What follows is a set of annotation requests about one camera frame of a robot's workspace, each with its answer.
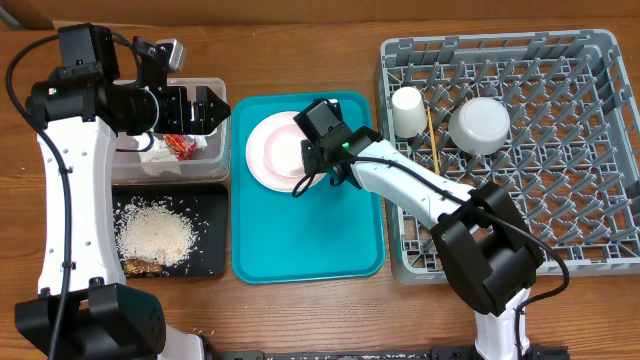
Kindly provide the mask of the white napkin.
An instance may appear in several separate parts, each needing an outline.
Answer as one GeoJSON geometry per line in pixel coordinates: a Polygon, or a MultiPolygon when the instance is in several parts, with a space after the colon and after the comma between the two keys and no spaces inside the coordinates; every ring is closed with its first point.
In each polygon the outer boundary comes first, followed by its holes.
{"type": "Polygon", "coordinates": [[[207,147],[207,140],[205,135],[195,135],[194,139],[197,149],[204,149],[207,147]]]}
{"type": "Polygon", "coordinates": [[[140,152],[143,171],[150,176],[160,176],[164,172],[180,175],[178,158],[163,139],[152,137],[153,144],[148,151],[140,152]]]}

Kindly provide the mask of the red wrapper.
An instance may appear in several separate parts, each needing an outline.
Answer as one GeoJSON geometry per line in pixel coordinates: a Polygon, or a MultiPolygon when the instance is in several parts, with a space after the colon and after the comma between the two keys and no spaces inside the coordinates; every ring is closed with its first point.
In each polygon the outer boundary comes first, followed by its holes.
{"type": "Polygon", "coordinates": [[[164,142],[178,160],[190,160],[197,149],[196,141],[188,135],[166,134],[164,142]]]}

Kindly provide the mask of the small pink plate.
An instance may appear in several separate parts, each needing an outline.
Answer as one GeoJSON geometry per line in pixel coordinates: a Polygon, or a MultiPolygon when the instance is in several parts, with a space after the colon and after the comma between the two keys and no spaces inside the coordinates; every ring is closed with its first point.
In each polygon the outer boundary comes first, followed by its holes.
{"type": "Polygon", "coordinates": [[[302,177],[304,165],[301,142],[303,133],[295,124],[286,124],[273,130],[264,145],[264,161],[277,175],[287,178],[302,177]]]}

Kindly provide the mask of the large pink plate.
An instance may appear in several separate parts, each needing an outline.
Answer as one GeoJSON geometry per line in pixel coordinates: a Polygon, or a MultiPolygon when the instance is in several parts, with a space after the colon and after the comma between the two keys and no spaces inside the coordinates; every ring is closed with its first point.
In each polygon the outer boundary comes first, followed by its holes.
{"type": "Polygon", "coordinates": [[[245,158],[252,176],[264,187],[278,192],[291,192],[295,185],[303,179],[287,178],[274,173],[265,163],[264,145],[270,133],[280,126],[295,124],[296,111],[285,111],[270,115],[260,121],[251,131],[246,143],[245,158]]]}

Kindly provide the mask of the cream cup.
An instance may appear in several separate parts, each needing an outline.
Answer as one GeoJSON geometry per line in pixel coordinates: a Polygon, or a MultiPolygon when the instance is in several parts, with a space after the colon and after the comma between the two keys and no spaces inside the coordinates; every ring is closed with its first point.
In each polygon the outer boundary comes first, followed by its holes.
{"type": "Polygon", "coordinates": [[[391,97],[393,128],[396,137],[412,138],[427,127],[427,114],[421,92],[414,87],[401,87],[391,97]]]}

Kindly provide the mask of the rice pile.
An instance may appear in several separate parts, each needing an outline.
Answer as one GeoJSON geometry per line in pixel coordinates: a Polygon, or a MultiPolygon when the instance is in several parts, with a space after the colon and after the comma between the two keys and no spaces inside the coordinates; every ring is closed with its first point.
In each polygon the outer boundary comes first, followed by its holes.
{"type": "Polygon", "coordinates": [[[198,242],[207,234],[208,225],[184,200],[145,200],[135,196],[127,202],[118,201],[114,231],[123,269],[126,259],[161,265],[163,272],[159,276],[187,266],[191,255],[202,251],[198,242]]]}

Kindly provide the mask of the wooden chopstick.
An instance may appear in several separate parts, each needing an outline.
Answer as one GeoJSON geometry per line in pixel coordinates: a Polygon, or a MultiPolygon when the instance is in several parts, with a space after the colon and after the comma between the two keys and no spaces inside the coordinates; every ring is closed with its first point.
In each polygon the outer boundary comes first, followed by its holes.
{"type": "Polygon", "coordinates": [[[430,106],[426,107],[426,113],[427,113],[427,118],[428,118],[428,129],[429,129],[429,137],[430,137],[430,141],[431,141],[431,150],[432,150],[432,157],[433,157],[433,166],[434,166],[434,172],[437,175],[440,175],[440,161],[439,161],[439,155],[438,155],[438,148],[437,148],[437,139],[435,136],[435,131],[434,131],[434,126],[433,126],[433,120],[432,120],[432,114],[431,114],[431,108],[430,106]]]}

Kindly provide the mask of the brown food scrap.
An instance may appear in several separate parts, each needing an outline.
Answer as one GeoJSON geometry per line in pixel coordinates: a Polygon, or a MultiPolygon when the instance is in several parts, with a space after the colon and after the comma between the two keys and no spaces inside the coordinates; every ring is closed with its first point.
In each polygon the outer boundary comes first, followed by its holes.
{"type": "Polygon", "coordinates": [[[146,262],[140,259],[126,259],[124,262],[124,273],[127,276],[159,276],[163,268],[159,264],[146,262]]]}

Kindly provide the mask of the grey bowl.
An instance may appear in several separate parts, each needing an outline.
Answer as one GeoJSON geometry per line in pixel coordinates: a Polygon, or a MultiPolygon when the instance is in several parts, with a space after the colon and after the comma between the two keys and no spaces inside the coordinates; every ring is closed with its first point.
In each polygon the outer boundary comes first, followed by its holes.
{"type": "Polygon", "coordinates": [[[453,112],[448,131],[460,150],[490,155],[505,144],[510,124],[509,114],[500,102],[479,97],[466,101],[453,112]]]}

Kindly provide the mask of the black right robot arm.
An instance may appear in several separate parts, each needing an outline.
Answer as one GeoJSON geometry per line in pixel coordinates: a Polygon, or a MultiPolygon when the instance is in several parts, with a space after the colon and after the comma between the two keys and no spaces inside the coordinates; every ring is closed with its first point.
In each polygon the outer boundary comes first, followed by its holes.
{"type": "Polygon", "coordinates": [[[325,172],[334,186],[380,195],[428,228],[449,285],[475,313],[476,358],[535,358],[523,310],[543,256],[506,190],[440,177],[368,127],[304,136],[307,177],[325,172]]]}

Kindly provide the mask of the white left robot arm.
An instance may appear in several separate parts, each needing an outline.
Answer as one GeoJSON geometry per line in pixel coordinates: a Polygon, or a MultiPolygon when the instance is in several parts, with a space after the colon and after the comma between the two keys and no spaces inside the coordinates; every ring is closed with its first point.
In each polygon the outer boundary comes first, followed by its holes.
{"type": "Polygon", "coordinates": [[[218,359],[203,335],[168,325],[158,298],[131,288],[117,255],[111,172],[116,136],[169,123],[162,86],[99,75],[39,82],[29,120],[46,176],[46,253],[18,331],[51,359],[218,359]]]}

